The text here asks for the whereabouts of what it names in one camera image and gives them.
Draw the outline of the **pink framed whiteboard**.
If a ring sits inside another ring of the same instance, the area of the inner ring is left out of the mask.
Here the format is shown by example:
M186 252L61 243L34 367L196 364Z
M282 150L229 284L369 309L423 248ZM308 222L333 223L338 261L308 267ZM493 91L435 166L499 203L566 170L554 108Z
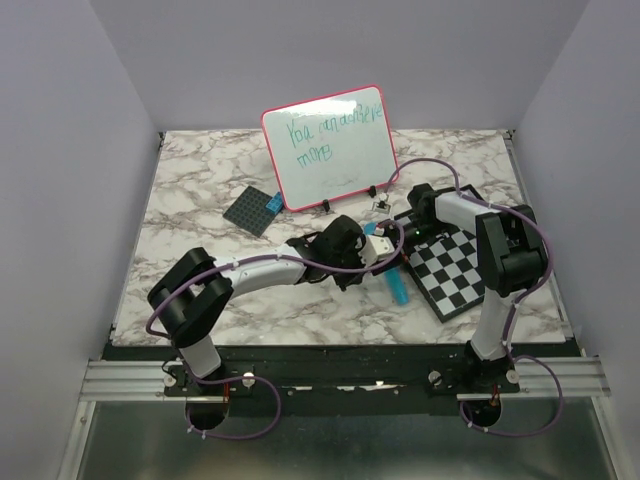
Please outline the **pink framed whiteboard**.
M261 127L291 212L380 189L398 177L385 100L376 85L269 109Z

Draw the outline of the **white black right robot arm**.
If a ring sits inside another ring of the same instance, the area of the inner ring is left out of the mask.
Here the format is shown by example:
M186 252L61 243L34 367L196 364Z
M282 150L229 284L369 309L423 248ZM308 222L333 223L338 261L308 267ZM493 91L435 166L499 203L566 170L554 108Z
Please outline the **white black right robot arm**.
M551 274L548 242L528 205L490 204L473 189L427 183L413 187L407 200L404 242L392 264L412 269L443 319L467 304L482 306L454 372L457 383L483 391L513 364L519 307Z

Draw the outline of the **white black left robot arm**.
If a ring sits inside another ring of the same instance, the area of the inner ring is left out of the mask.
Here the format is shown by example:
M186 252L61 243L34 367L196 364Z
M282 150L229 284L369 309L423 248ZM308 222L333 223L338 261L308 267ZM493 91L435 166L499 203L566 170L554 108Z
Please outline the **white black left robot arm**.
M187 382L197 393L212 394L221 385L222 359L211 331L231 300L329 277L345 290L368 273L395 266L404 240L403 228L393 220L366 234L355 220L341 215L322 231L290 238L254 256L224 260L193 248L147 294L153 308L147 332L170 341L189 368Z

